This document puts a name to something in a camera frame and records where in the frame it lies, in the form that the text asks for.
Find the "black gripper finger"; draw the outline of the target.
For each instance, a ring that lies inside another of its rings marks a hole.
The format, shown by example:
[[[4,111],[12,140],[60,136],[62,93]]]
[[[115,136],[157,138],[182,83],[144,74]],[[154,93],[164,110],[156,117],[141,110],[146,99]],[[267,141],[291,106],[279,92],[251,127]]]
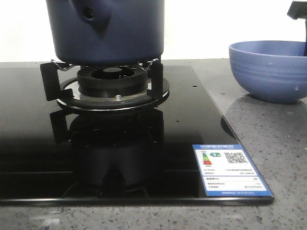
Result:
[[[305,28],[307,28],[307,2],[306,1],[292,1],[287,15],[294,19],[304,19]]]

